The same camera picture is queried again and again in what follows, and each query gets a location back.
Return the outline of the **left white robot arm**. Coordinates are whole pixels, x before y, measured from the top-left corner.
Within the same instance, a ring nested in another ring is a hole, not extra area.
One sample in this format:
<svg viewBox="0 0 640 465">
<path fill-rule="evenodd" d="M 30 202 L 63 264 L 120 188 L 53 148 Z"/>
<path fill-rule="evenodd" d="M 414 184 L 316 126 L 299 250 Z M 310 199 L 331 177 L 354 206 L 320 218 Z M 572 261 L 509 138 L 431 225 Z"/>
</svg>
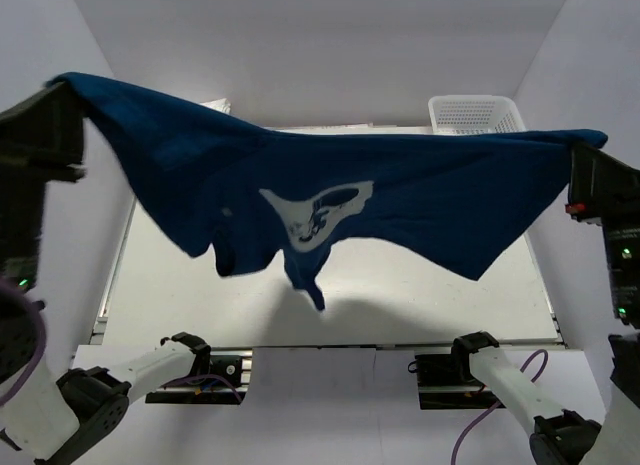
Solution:
<svg viewBox="0 0 640 465">
<path fill-rule="evenodd" d="M 108 436 L 129 405 L 170 383 L 199 384 L 210 346 L 179 333 L 124 364 L 55 378 L 44 359 L 38 275 L 46 187 L 84 175 L 84 113 L 72 88 L 49 85 L 1 114 L 1 440 L 37 464 L 71 464 Z"/>
</svg>

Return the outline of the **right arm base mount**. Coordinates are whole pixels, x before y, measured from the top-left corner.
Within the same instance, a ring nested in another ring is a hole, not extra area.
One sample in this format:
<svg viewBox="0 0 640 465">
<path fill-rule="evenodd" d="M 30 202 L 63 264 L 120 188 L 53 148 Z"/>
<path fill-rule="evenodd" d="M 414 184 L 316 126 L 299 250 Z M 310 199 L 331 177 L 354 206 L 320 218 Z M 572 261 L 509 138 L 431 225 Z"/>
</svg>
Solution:
<svg viewBox="0 0 640 465">
<path fill-rule="evenodd" d="M 470 356 L 499 342 L 480 331 L 455 338 L 450 344 L 418 344 L 407 371 L 416 378 L 421 410 L 488 409 L 498 400 L 487 385 L 470 372 Z"/>
</svg>

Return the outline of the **blue polo t-shirt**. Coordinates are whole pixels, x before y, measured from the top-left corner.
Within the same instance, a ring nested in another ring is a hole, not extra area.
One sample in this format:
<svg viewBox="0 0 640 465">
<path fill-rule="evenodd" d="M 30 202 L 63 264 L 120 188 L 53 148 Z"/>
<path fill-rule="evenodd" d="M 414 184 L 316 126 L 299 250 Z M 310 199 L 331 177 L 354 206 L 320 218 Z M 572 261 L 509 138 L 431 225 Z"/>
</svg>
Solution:
<svg viewBox="0 0 640 465">
<path fill-rule="evenodd" d="M 277 254 L 292 286 L 323 310 L 316 278 L 349 238 L 405 247 L 480 278 L 568 185 L 570 148 L 595 130 L 465 137 L 313 135 L 265 129 L 105 77 L 61 76 L 165 236 L 217 273 L 265 269 Z"/>
</svg>

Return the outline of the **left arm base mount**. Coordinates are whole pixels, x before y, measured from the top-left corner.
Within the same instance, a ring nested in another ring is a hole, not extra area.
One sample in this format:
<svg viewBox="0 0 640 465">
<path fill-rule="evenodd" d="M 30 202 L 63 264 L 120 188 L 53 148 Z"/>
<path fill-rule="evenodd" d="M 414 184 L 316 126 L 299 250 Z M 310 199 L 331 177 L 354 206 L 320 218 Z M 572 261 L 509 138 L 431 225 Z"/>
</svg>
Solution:
<svg viewBox="0 0 640 465">
<path fill-rule="evenodd" d="M 216 351 L 203 339 L 181 332 L 163 337 L 181 343 L 196 353 L 196 361 L 185 378 L 174 379 L 146 395 L 146 404 L 172 405 L 240 405 L 249 384 L 251 359 L 240 354 Z"/>
</svg>

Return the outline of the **white t-shirt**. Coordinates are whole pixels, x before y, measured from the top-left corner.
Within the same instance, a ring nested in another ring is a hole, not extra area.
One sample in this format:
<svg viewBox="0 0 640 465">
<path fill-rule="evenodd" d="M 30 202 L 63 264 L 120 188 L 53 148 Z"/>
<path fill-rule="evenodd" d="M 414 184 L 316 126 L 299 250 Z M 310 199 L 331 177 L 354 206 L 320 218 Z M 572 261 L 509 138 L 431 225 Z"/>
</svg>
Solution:
<svg viewBox="0 0 640 465">
<path fill-rule="evenodd" d="M 224 113 L 224 114 L 231 113 L 231 104 L 229 100 L 226 98 L 216 99 L 209 102 L 203 102 L 202 106 L 217 112 Z"/>
</svg>

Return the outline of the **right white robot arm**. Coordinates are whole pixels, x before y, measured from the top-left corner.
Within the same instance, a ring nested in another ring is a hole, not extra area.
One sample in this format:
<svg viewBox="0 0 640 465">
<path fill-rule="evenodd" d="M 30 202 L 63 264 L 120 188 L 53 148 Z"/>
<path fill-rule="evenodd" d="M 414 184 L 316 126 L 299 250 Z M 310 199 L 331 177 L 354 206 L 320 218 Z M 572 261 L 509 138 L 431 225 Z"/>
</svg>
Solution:
<svg viewBox="0 0 640 465">
<path fill-rule="evenodd" d="M 458 337 L 451 369 L 486 386 L 529 438 L 537 464 L 636 464 L 639 461 L 639 172 L 586 143 L 571 151 L 566 212 L 601 226 L 614 316 L 634 331 L 608 337 L 611 401 L 603 422 L 551 398 L 515 367 L 487 332 Z"/>
</svg>

